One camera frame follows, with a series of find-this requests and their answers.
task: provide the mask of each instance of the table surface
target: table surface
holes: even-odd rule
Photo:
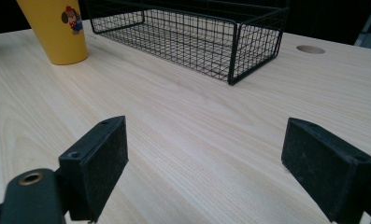
[[[90,56],[71,65],[31,30],[0,34],[0,203],[11,178],[56,170],[122,115],[129,163],[99,223],[329,223],[281,163],[288,118],[371,155],[371,49],[284,34],[275,60],[229,86],[84,26]]]

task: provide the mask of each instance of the cartoon character print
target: cartoon character print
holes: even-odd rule
[[[78,35],[80,30],[83,29],[82,18],[77,11],[70,6],[67,6],[63,12],[62,21],[63,23],[69,23],[73,35]]]

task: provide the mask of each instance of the screw hole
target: screw hole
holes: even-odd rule
[[[68,154],[68,156],[71,157],[71,158],[77,158],[77,157],[80,156],[80,153],[78,153],[78,152],[71,152],[71,153]]]
[[[32,173],[29,175],[24,176],[19,180],[19,184],[23,186],[32,185],[36,182],[39,182],[43,178],[42,173]]]

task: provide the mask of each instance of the wire mesh basket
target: wire mesh basket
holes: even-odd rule
[[[278,55],[286,7],[211,0],[86,0],[93,32],[236,84]]]

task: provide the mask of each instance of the dark background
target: dark background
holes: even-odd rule
[[[285,32],[349,45],[354,45],[371,13],[371,0],[232,0],[230,2],[271,7],[288,5],[290,13]],[[89,17],[84,0],[79,0],[79,6],[82,19],[87,20]],[[17,2],[0,0],[0,33],[23,29],[30,29],[30,26]]]

